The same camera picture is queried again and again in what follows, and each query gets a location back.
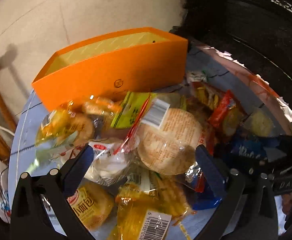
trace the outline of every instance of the table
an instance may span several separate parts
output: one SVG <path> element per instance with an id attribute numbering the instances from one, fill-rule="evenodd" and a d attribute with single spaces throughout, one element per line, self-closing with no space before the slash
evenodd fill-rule
<path id="1" fill-rule="evenodd" d="M 225 91 L 228 88 L 225 89 L 225 87 L 223 88 L 221 86 L 230 86 L 230 84 L 233 84 L 236 87 L 235 96 L 241 101 L 247 113 L 249 113 L 250 109 L 253 109 L 254 105 L 257 107 L 261 105 L 261 102 L 256 98 L 253 100 L 252 98 L 247 96 L 251 95 L 252 92 L 250 90 L 247 91 L 248 88 L 244 84 L 242 84 L 241 81 L 237 80 L 234 75 L 229 73 L 222 65 L 215 62 L 212 58 L 210 58 L 203 52 L 198 51 L 198 49 L 196 48 L 193 48 L 189 52 L 187 57 L 187 69 L 198 70 L 203 67 L 207 68 L 208 66 L 209 72 L 207 73 L 207 75 L 215 77 L 215 82 L 213 82 L 214 85 L 217 84 L 217 87 Z M 28 101 L 23 108 L 23 112 L 21 113 L 17 130 L 15 132 L 16 135 L 13 140 L 11 149 L 8 185 L 10 208 L 12 208 L 12 201 L 17 181 L 19 180 L 21 173 L 23 173 L 29 167 L 29 165 L 33 162 L 35 158 L 34 142 L 36 133 L 38 127 L 41 124 L 41 121 L 47 114 L 48 111 L 45 109 L 42 102 L 37 97 L 36 93 L 32 91 L 28 98 Z M 32 176 L 47 174 L 51 169 L 56 167 L 57 165 L 55 163 L 50 163 L 48 166 L 34 171 Z M 245 198 L 242 199 L 241 204 L 239 205 L 238 210 L 233 216 L 232 221 L 230 222 L 225 233 L 229 233 L 234 230 L 236 222 L 238 221 L 241 213 L 241 208 L 243 207 L 244 203 Z M 276 203 L 278 206 L 279 221 L 283 223 L 283 218 L 285 217 L 282 213 L 281 197 L 277 197 Z M 214 209 L 199 211 L 197 214 L 190 215 L 182 221 L 192 239 L 205 226 L 213 213 Z M 55 230 L 62 234 L 65 234 L 53 212 L 49 213 L 48 215 L 52 221 Z M 98 231 L 93 232 L 92 234 L 97 240 L 104 240 L 107 238 L 109 232 L 115 224 L 116 219 L 110 219 L 105 224 L 103 224 Z M 169 227 L 166 238 L 167 240 L 184 239 L 183 237 L 185 236 L 178 226 Z"/>

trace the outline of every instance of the open box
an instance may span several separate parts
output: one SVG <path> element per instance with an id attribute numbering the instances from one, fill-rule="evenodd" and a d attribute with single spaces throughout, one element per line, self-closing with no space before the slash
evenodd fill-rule
<path id="1" fill-rule="evenodd" d="M 185 73 L 188 41 L 150 27 L 78 42 L 47 61 L 32 83 L 47 110 L 92 93 L 121 100 L 178 84 Z"/>

